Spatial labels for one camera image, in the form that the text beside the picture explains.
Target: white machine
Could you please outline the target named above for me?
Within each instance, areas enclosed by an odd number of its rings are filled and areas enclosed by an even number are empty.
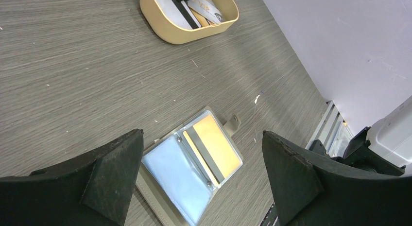
[[[412,163],[412,96],[368,130],[369,149],[402,168]]]

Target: gray wood-grain desk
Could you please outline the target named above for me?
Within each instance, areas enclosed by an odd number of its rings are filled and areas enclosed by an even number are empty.
[[[201,225],[258,225],[272,202],[261,132],[305,145],[323,98],[262,0],[235,0],[240,19],[228,31],[179,46],[153,33],[138,1],[0,0],[1,176],[133,128],[148,146],[206,105],[222,121],[236,110],[244,166]],[[126,225],[159,225],[138,191]]]

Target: card holder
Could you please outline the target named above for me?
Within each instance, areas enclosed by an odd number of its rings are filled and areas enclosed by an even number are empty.
[[[195,226],[211,200],[213,188],[177,138],[166,139],[142,162],[189,225]]]
[[[204,110],[144,155],[142,163],[186,222],[196,226],[242,158],[213,113]]]

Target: beige tray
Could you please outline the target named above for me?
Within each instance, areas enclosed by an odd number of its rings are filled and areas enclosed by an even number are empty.
[[[188,30],[171,22],[160,9],[155,0],[140,0],[140,8],[153,28],[163,40],[172,44],[184,44],[210,35],[226,31],[239,18],[239,10],[233,0],[213,0],[222,12],[226,22]]]

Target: debris on desk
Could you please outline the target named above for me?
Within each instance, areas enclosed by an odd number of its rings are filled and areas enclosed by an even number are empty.
[[[256,97],[256,99],[255,99],[255,104],[257,104],[257,103],[258,103],[258,99],[259,99],[259,97],[260,97],[260,94],[259,94],[259,95],[257,95],[257,97]]]
[[[193,59],[192,59],[192,62],[194,63],[194,65],[195,65],[197,68],[199,68],[199,67],[197,66],[197,64],[193,61]]]

